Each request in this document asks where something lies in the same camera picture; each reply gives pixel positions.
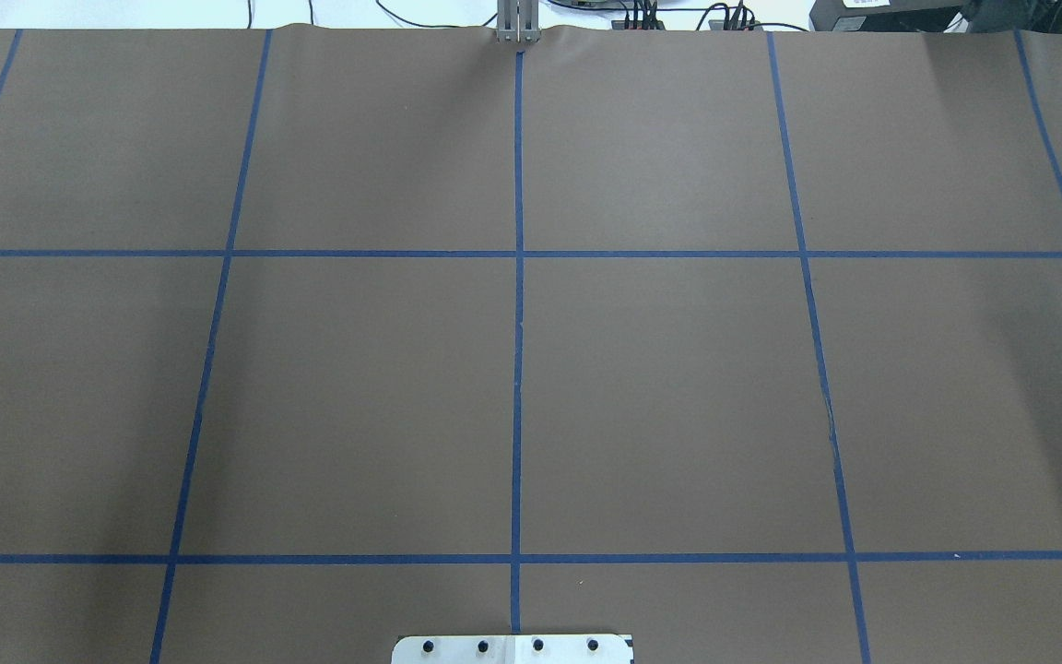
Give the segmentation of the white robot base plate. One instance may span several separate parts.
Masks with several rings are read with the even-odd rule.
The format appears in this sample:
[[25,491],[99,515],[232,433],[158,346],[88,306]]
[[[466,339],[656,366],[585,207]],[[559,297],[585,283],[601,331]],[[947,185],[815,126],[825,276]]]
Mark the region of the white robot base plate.
[[633,663],[622,634],[411,635],[397,640],[392,663]]

